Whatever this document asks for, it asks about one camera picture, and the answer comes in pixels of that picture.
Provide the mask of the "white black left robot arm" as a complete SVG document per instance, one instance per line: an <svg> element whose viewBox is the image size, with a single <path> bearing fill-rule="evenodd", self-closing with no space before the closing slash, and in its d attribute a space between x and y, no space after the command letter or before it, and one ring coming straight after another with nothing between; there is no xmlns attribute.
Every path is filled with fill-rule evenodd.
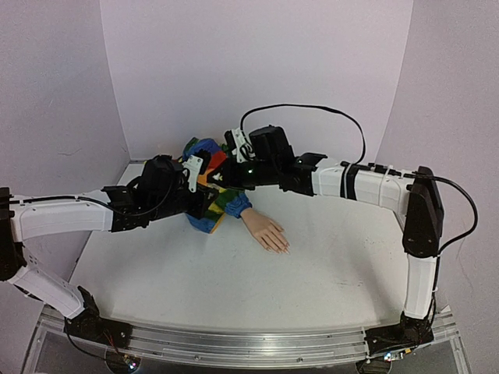
<svg viewBox="0 0 499 374"><path fill-rule="evenodd" d="M24 241L76 231L131 231L182 213L200 218L218 196L216 190L198 182L210 160L204 152L185 161L156 156L127 185L79 195L22 197L2 188L1 280L74 320L86 339L100 339L105 324L93 296L44 270L24 251Z"/></svg>

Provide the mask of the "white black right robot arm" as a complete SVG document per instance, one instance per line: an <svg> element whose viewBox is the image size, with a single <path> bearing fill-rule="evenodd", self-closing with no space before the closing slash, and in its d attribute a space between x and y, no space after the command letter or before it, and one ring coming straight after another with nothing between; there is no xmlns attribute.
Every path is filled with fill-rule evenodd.
<svg viewBox="0 0 499 374"><path fill-rule="evenodd" d="M439 267L444 208L432 171L421 167L410 177L376 164L327 162L320 153L297 157L281 127L269 125L249 135L241 129L224 134L229 162L222 181L231 188L254 190L276 185L284 192L330 196L390 210L402 219L402 246L408 260L404 309L399 323L369 329L377 348L415 347L432 341L430 314Z"/></svg>

